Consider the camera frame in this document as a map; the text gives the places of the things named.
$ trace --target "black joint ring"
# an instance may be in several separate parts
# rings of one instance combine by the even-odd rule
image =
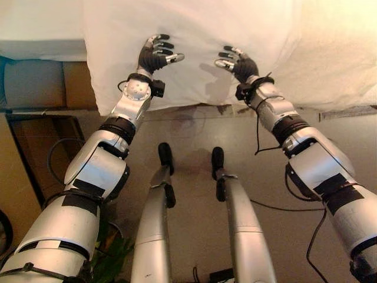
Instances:
[[[138,73],[131,73],[128,76],[127,81],[129,81],[132,78],[135,79],[135,80],[142,81],[144,83],[148,83],[148,84],[152,83],[152,80],[150,78],[148,78],[146,75],[142,75],[142,74],[138,74]]]
[[[247,95],[244,98],[244,101],[248,106],[250,105],[250,101],[252,97],[254,97],[254,95],[256,94],[257,89],[260,87],[261,84],[264,84],[264,83],[274,84],[275,80],[267,76],[267,77],[257,78],[255,81],[253,81],[252,84],[250,85],[250,89],[247,91]]]

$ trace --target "white sheet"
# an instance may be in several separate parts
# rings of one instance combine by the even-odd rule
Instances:
[[[296,106],[377,105],[377,1],[305,0],[302,39],[273,73]]]
[[[171,35],[186,59],[155,72],[166,82],[150,109],[197,103],[237,103],[231,74],[213,61],[223,45],[247,51],[261,74],[286,60],[299,39],[300,1],[84,0],[84,34],[101,115],[120,98],[117,84],[135,71],[145,40]]]
[[[377,1],[305,0],[300,6],[299,0],[84,0],[88,65],[100,113],[109,113],[120,98],[117,83],[135,70],[144,40],[158,32],[172,35],[186,59],[156,71],[167,87],[151,110],[238,103],[237,81],[213,66],[224,44],[247,51],[261,74],[273,71],[277,86],[299,107],[377,104]]]
[[[0,0],[0,55],[86,61],[82,1]]]

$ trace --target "robot finger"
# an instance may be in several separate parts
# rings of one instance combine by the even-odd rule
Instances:
[[[169,65],[172,63],[182,61],[184,59],[184,54],[178,53],[178,54],[168,55],[168,56],[165,56],[165,59],[166,59],[166,63]]]
[[[230,71],[231,73],[233,72],[234,62],[225,59],[217,59],[215,60],[214,64],[216,67]]]
[[[153,44],[153,49],[161,48],[161,47],[169,48],[169,49],[173,49],[173,48],[174,48],[174,45],[171,44],[171,43],[169,43],[169,42],[165,42],[165,41],[156,41],[156,42]]]
[[[169,38],[170,38],[170,36],[167,35],[167,34],[155,34],[152,37],[147,39],[147,41],[144,44],[144,47],[153,48],[153,45],[156,43],[156,41],[158,41],[158,40],[168,40]]]
[[[234,53],[219,52],[219,56],[223,57],[223,58],[232,59],[234,62],[237,62],[239,60],[238,55],[236,55]]]
[[[237,54],[237,56],[239,56],[241,59],[247,59],[249,57],[245,52],[243,52],[240,48],[237,47],[226,45],[224,46],[224,50],[231,51]]]
[[[158,48],[153,51],[153,54],[156,55],[173,55],[174,53],[172,50],[164,49],[164,48]]]

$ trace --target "black strap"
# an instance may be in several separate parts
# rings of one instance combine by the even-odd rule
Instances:
[[[252,82],[252,84],[250,85],[250,88],[247,90],[247,94],[244,96],[244,101],[245,101],[247,106],[250,107],[250,102],[251,102],[252,98],[254,97],[254,95],[256,94],[256,91],[260,87],[261,84],[264,84],[264,83],[274,84],[275,83],[275,80],[273,78],[269,77],[269,75],[270,74],[268,74],[265,77],[257,78],[256,80],[254,80]]]
[[[73,187],[72,189],[64,190],[61,193],[57,193],[57,194],[50,196],[45,201],[45,203],[43,204],[42,209],[45,209],[47,207],[47,205],[50,203],[50,201],[52,201],[52,200],[54,200],[54,199],[56,199],[60,196],[66,196],[66,195],[82,196],[84,198],[87,198],[89,200],[94,201],[98,205],[102,205],[102,203],[104,202],[104,198],[102,198],[101,196],[96,196],[96,195],[93,195],[91,193],[85,193],[82,190],[79,190],[79,189],[76,189],[76,188]]]
[[[132,78],[139,80],[139,81],[143,81],[143,82],[148,83],[148,84],[152,83],[152,80],[150,78],[148,78],[146,75],[142,75],[142,74],[138,74],[138,73],[132,73],[128,76],[127,81],[129,81]]]
[[[342,174],[338,173],[314,188],[314,191],[323,197],[326,202],[333,194],[346,189],[347,187],[361,186],[358,183],[349,183]]]
[[[36,272],[36,273],[39,273],[39,274],[43,274],[43,275],[46,275],[46,276],[49,276],[49,277],[52,277],[52,278],[60,279],[60,280],[63,280],[64,282],[66,282],[66,283],[85,283],[85,281],[83,279],[78,278],[78,277],[72,277],[72,276],[68,277],[68,276],[65,276],[63,274],[56,273],[56,272],[53,272],[53,271],[44,270],[44,269],[41,269],[41,268],[36,268],[36,267],[34,267],[34,264],[32,264],[31,262],[25,263],[24,267],[22,267],[22,268],[15,268],[15,269],[11,269],[11,270],[2,272],[2,273],[0,273],[0,277],[12,275],[12,274],[17,273],[17,272],[29,272],[29,271],[33,271],[33,272]]]
[[[368,248],[370,248],[371,246],[374,246],[374,245],[377,245],[377,236],[370,238],[370,239],[360,243],[359,245],[355,246],[352,249],[352,252],[351,252],[352,260],[355,260],[356,256],[359,255],[362,251],[364,251],[365,249],[368,249]]]

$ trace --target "green plant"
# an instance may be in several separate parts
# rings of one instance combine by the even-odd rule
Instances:
[[[93,257],[93,279],[92,283],[110,283],[121,272],[126,256],[134,249],[130,239],[115,238],[108,250],[103,253],[96,252]],[[125,283],[126,280],[119,280],[117,283]]]
[[[96,250],[91,261],[91,283],[128,283],[124,279],[115,281],[115,277],[121,272],[126,256],[134,249],[131,239],[122,238],[118,230],[111,231],[106,217],[103,217],[97,244],[100,248]]]

